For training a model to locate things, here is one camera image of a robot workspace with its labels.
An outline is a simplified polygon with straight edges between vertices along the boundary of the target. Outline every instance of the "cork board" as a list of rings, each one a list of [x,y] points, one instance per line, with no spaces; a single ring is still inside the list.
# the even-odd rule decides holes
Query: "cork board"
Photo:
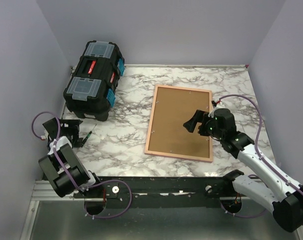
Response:
[[[211,111],[211,101],[210,90],[156,85],[145,153],[212,162],[213,140],[197,133],[200,123],[193,133],[183,127],[196,110]]]

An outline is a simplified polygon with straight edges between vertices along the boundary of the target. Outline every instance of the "blue latch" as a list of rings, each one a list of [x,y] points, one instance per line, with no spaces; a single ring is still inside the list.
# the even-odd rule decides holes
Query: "blue latch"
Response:
[[[124,71],[125,71],[125,66],[124,66],[124,62],[121,58],[118,61],[117,67],[119,69],[120,75],[123,76]]]
[[[107,93],[107,100],[108,102],[110,103],[110,106],[113,107],[114,106],[114,103],[115,103],[115,94],[113,92],[113,90],[110,88],[108,89],[108,93]]]

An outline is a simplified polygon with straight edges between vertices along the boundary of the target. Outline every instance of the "wooden frame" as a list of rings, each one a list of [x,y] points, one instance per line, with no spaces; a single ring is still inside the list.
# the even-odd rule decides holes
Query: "wooden frame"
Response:
[[[173,158],[182,158],[182,159],[204,161],[204,162],[212,162],[213,161],[213,140],[211,137],[208,137],[207,141],[205,140],[206,137],[202,137],[204,139],[204,142],[209,143],[209,157],[199,157],[199,156],[192,156],[192,155],[182,155],[182,154],[175,154],[175,153],[169,153],[169,152],[160,152],[160,151],[149,150],[151,134],[152,134],[152,127],[153,127],[153,120],[154,120],[154,113],[155,113],[155,106],[156,106],[156,99],[157,99],[157,93],[158,93],[159,88],[187,90],[187,91],[189,91],[189,93],[191,91],[206,92],[209,94],[209,112],[211,112],[213,109],[213,106],[211,104],[212,91],[210,91],[210,90],[157,84],[155,86],[155,91],[154,91],[154,96],[153,96],[153,102],[152,102],[152,108],[151,108],[151,114],[150,114],[150,120],[149,120],[148,132],[147,132],[147,140],[146,140],[146,145],[145,145],[145,154],[159,155],[159,156],[173,157]]]

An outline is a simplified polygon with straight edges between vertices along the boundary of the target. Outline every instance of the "red label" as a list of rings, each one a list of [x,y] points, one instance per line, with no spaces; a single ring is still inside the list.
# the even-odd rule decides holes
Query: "red label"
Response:
[[[92,74],[92,71],[93,71],[93,69],[95,67],[95,64],[96,64],[96,61],[92,61],[91,65],[90,65],[90,69],[88,71],[89,74]]]
[[[112,84],[113,81],[114,81],[114,77],[115,77],[115,73],[113,72],[112,75],[111,75],[111,79],[110,79],[110,83]]]

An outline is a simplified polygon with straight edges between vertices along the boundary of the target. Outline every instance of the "screw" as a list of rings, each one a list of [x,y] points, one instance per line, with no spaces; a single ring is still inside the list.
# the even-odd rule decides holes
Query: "screw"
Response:
[[[205,187],[205,190],[206,190],[206,192],[207,192],[208,194],[211,193],[211,192],[213,191],[212,186],[210,186],[210,185],[207,185],[207,186]]]
[[[111,190],[112,190],[112,192],[113,192],[114,194],[116,194],[116,193],[118,193],[118,192],[120,191],[120,189],[119,189],[118,186],[113,186]]]

